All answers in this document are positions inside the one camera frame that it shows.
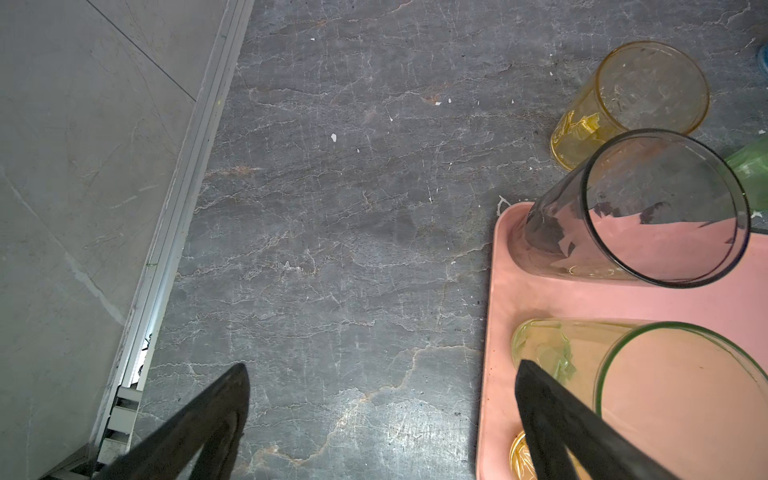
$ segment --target glass rim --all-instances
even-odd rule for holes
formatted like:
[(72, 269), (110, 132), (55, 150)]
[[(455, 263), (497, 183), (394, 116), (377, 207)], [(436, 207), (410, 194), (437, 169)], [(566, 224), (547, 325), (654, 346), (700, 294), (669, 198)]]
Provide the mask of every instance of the glass rim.
[[(683, 139), (686, 139), (688, 141), (694, 142), (695, 144), (699, 145), (700, 147), (704, 148), (705, 151), (709, 152), (713, 155), (714, 158), (716, 158), (720, 162), (720, 166), (723, 166), (727, 169), (727, 171), (730, 173), (731, 177), (735, 181), (736, 185), (739, 187), (739, 192), (741, 193), (741, 199), (744, 202), (744, 208), (746, 211), (746, 226), (745, 226), (745, 234), (744, 234), (744, 241), (742, 242), (742, 245), (740, 247), (740, 250), (737, 252), (736, 256), (731, 260), (730, 264), (725, 266), (720, 272), (715, 273), (712, 276), (706, 276), (704, 275), (698, 277), (699, 279), (693, 279), (689, 282), (671, 282), (668, 280), (659, 280), (656, 278), (653, 278), (652, 276), (644, 275), (638, 271), (636, 271), (634, 268), (628, 266), (622, 259), (620, 259), (615, 253), (611, 251), (610, 248), (605, 244), (605, 242), (600, 238), (600, 234), (598, 233), (598, 230), (595, 228), (594, 223), (592, 222), (592, 219), (589, 215), (589, 206), (587, 205), (587, 189), (588, 189), (588, 183), (589, 183), (589, 175), (592, 171), (592, 167), (594, 164), (598, 161), (598, 158), (610, 147), (613, 147), (615, 144), (623, 141), (624, 139), (628, 137), (632, 137), (639, 134), (651, 134), (651, 133), (663, 133), (663, 134), (670, 134), (675, 137), (681, 137)], [(678, 133), (676, 131), (672, 130), (664, 130), (663, 128), (640, 128), (637, 130), (630, 130), (627, 132), (624, 132), (623, 134), (619, 134), (613, 138), (611, 138), (609, 141), (605, 142), (598, 148), (598, 151), (594, 152), (592, 154), (592, 157), (586, 162), (584, 162), (582, 165), (584, 165), (584, 173), (581, 175), (581, 186), (579, 187), (579, 204), (581, 207), (581, 210), (583, 212), (584, 217), (584, 223), (587, 226), (587, 231), (589, 232), (590, 236), (592, 237), (592, 240), (598, 245), (598, 248), (600, 249), (603, 254), (608, 257), (611, 261), (616, 263), (618, 266), (620, 266), (622, 269), (626, 270), (630, 274), (634, 275), (635, 277), (644, 280), (648, 283), (651, 283), (653, 285), (657, 286), (665, 286), (668, 288), (696, 288), (699, 286), (709, 285), (712, 282), (715, 282), (724, 276), (726, 276), (733, 268), (738, 265), (738, 263), (741, 261), (742, 257), (744, 256), (744, 253), (746, 252), (746, 246), (750, 242), (750, 229), (752, 227), (752, 220), (750, 219), (750, 204), (747, 201), (746, 193), (744, 192), (744, 187), (742, 187), (741, 182), (739, 182), (738, 177), (733, 172), (733, 170), (728, 166), (728, 164), (723, 160), (723, 158), (715, 153), (711, 148), (709, 148), (707, 145), (699, 142), (698, 140), (695, 140), (691, 137), (688, 137), (687, 135)], [(736, 213), (738, 217), (739, 209), (737, 208), (735, 201), (736, 196), (731, 194), (731, 201), (734, 202), (733, 204), (733, 210)], [(731, 246), (731, 250), (729, 250), (729, 254), (726, 255), (720, 263), (718, 263), (711, 271), (716, 270), (718, 267), (720, 267), (723, 262), (728, 258), (730, 253), (733, 251), (733, 247), (735, 247), (737, 234), (739, 231), (739, 225), (738, 221), (737, 224), (733, 228), (733, 238), (734, 242)]]
[(621, 130), (629, 131), (630, 128), (626, 125), (622, 124), (619, 120), (617, 120), (611, 113), (608, 111), (607, 107), (605, 106), (605, 103), (603, 102), (603, 95), (600, 93), (600, 73), (603, 71), (603, 67), (605, 67), (609, 60), (611, 60), (613, 57), (618, 55), (620, 52), (627, 48), (635, 48), (638, 45), (655, 45), (658, 47), (662, 47), (663, 49), (669, 49), (676, 54), (680, 55), (685, 60), (688, 60), (693, 67), (696, 69), (696, 71), (699, 72), (699, 76), (701, 76), (701, 80), (704, 82), (704, 89), (707, 93), (707, 103), (704, 105), (704, 109), (701, 111), (701, 114), (694, 119), (694, 121), (691, 123), (690, 127), (686, 129), (685, 131), (681, 132), (682, 134), (689, 134), (692, 131), (696, 130), (699, 125), (701, 125), (701, 122), (704, 121), (704, 118), (707, 117), (707, 112), (710, 110), (710, 84), (707, 82), (707, 77), (704, 76), (704, 72), (699, 67), (698, 63), (696, 63), (695, 60), (693, 60), (689, 55), (686, 53), (676, 49), (675, 47), (671, 45), (667, 45), (665, 43), (662, 43), (660, 41), (654, 41), (654, 40), (638, 40), (638, 41), (630, 41), (629, 43), (625, 43), (623, 45), (619, 45), (618, 47), (614, 48), (611, 53), (605, 56), (603, 60), (598, 65), (598, 69), (594, 72), (594, 96), (598, 101), (598, 108), (600, 108), (603, 112), (603, 114), (606, 116), (608, 121), (613, 123), (616, 127), (619, 127)]
[(613, 364), (617, 355), (633, 339), (636, 339), (637, 337), (639, 337), (640, 335), (643, 335), (644, 333), (652, 332), (654, 330), (659, 330), (659, 329), (684, 330), (690, 333), (695, 333), (700, 336), (703, 336), (709, 341), (713, 341), (713, 343), (714, 343), (714, 340), (724, 343), (726, 346), (735, 350), (736, 353), (741, 355), (752, 367), (754, 367), (757, 370), (757, 372), (762, 376), (761, 379), (766, 383), (766, 385), (768, 385), (768, 375), (766, 374), (765, 370), (763, 370), (763, 368), (757, 362), (755, 362), (752, 356), (746, 351), (744, 351), (744, 349), (742, 349), (736, 343), (731, 342), (730, 340), (728, 340), (728, 338), (720, 335), (719, 333), (714, 332), (713, 330), (710, 330), (703, 326), (694, 325), (692, 323), (685, 323), (685, 322), (646, 323), (644, 325), (640, 325), (637, 328), (632, 329), (630, 332), (628, 332), (627, 334), (622, 336), (619, 340), (617, 340), (616, 343), (614, 343), (614, 345), (611, 347), (611, 349), (603, 358), (603, 361), (600, 364), (600, 369), (598, 370), (597, 380), (594, 383), (594, 395), (593, 395), (594, 412), (599, 417), (602, 418), (603, 416), (603, 411), (602, 411), (603, 389), (605, 387), (605, 379), (608, 374), (608, 370), (611, 368), (611, 365)]

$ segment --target amber rim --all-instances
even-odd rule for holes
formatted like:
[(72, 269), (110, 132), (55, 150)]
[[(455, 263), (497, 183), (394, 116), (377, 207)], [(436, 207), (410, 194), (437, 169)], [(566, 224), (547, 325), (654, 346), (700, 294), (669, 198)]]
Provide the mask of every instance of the amber rim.
[(605, 106), (605, 103), (603, 102), (603, 96), (600, 94), (600, 73), (603, 70), (603, 67), (607, 65), (608, 61), (611, 60), (613, 57), (619, 54), (619, 52), (627, 49), (627, 48), (636, 48), (638, 45), (653, 45), (656, 48), (659, 48), (660, 50), (670, 50), (678, 55), (680, 55), (682, 58), (685, 58), (688, 60), (694, 68), (699, 72), (699, 75), (701, 76), (701, 80), (704, 82), (704, 88), (707, 91), (707, 103), (704, 105), (704, 109), (701, 111), (701, 114), (699, 117), (691, 124), (691, 126), (685, 130), (678, 133), (682, 134), (689, 134), (690, 132), (696, 130), (699, 125), (701, 125), (701, 122), (704, 121), (704, 118), (707, 117), (707, 112), (710, 110), (710, 85), (707, 83), (707, 77), (704, 76), (704, 72), (701, 71), (701, 68), (699, 65), (693, 60), (691, 57), (686, 55), (680, 50), (677, 50), (675, 47), (671, 45), (667, 45), (665, 43), (661, 43), (660, 41), (652, 41), (652, 40), (640, 40), (640, 41), (631, 41), (629, 43), (625, 43), (620, 47), (615, 48), (611, 53), (609, 53), (605, 58), (603, 58), (603, 61), (600, 62), (600, 65), (598, 66), (598, 69), (594, 73), (594, 96), (598, 101), (598, 107), (603, 111), (603, 114), (607, 117), (608, 121), (614, 124), (614, 126), (619, 127), (623, 129), (624, 131), (629, 131), (630, 128), (623, 125), (619, 120), (614, 118), (613, 115), (608, 111), (607, 107)]

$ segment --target glass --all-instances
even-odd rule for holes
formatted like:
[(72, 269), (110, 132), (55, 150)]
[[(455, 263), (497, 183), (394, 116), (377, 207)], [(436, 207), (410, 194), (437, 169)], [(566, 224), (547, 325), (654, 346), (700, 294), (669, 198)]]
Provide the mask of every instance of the glass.
[(538, 363), (683, 480), (764, 478), (768, 377), (721, 335), (680, 322), (534, 319), (511, 347), (515, 366)]
[(707, 80), (683, 52), (655, 41), (613, 50), (568, 105), (550, 138), (566, 170), (629, 130), (663, 128), (689, 134), (710, 104)]
[(690, 288), (731, 271), (749, 235), (746, 197), (723, 160), (647, 129), (615, 137), (549, 190), (508, 248), (535, 275)]
[(752, 210), (768, 210), (768, 137), (726, 158), (746, 191)]

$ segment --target green glass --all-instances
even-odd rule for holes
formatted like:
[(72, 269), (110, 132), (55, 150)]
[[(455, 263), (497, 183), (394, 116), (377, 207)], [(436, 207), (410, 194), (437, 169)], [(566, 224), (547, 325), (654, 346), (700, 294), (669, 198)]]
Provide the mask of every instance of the green glass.
[(752, 211), (768, 210), (768, 136), (726, 158)]

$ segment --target green rim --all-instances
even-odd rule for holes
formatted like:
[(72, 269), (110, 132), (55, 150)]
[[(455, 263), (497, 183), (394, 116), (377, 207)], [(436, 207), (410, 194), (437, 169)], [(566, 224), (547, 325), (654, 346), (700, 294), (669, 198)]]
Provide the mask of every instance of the green rim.
[[(760, 365), (758, 365), (757, 362), (755, 362), (755, 360), (750, 356), (750, 354), (745, 352), (736, 343), (731, 342), (730, 340), (720, 335), (719, 333), (713, 332), (712, 330), (706, 329), (702, 326), (693, 325), (691, 323), (685, 323), (685, 322), (648, 323), (646, 325), (639, 326), (638, 328), (622, 336), (611, 347), (611, 350), (605, 356), (605, 359), (603, 359), (603, 363), (600, 366), (600, 370), (598, 372), (598, 380), (594, 384), (594, 412), (597, 413), (598, 416), (600, 416), (601, 418), (603, 416), (603, 387), (605, 386), (605, 377), (608, 374), (608, 370), (610, 369), (611, 364), (616, 359), (616, 355), (618, 355), (621, 349), (623, 349), (631, 340), (636, 339), (643, 333), (648, 333), (652, 330), (658, 330), (658, 329), (686, 330), (691, 333), (696, 333), (712, 341), (713, 343), (718, 344), (718, 346), (720, 346), (721, 348), (723, 346), (720, 345), (719, 343), (724, 343), (725, 346), (728, 346), (729, 348), (735, 350), (736, 353), (741, 355), (750, 364), (750, 366), (754, 367), (757, 370), (757, 372), (759, 372), (760, 375), (762, 376), (762, 380), (768, 385), (768, 375), (766, 375), (765, 371), (762, 368), (760, 368)], [(743, 364), (743, 362), (739, 361), (739, 359), (736, 359), (736, 361), (739, 362), (739, 364), (742, 367), (744, 367), (746, 370), (746, 366)]]

